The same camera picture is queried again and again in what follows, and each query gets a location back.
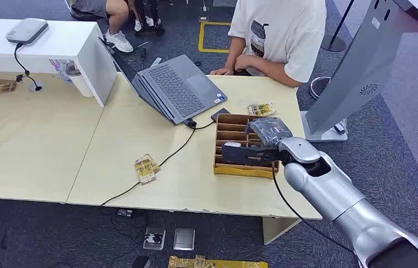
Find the person's left hand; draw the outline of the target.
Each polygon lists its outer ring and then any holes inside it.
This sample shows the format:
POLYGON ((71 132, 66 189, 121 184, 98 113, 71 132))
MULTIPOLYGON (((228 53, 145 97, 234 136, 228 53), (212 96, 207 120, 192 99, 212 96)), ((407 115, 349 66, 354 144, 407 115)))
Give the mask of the person's left hand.
POLYGON ((253 65, 254 57, 252 55, 241 54, 236 58, 234 70, 240 72, 247 68, 251 68, 253 65))

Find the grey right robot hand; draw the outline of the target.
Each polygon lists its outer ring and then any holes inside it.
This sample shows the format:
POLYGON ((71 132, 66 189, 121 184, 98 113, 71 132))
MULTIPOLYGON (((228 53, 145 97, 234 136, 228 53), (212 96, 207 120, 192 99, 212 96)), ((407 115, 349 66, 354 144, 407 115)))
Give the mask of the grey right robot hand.
POLYGON ((250 121, 245 133, 253 131, 265 147, 276 147, 284 138, 293 137, 291 130, 278 117, 262 117, 250 121))

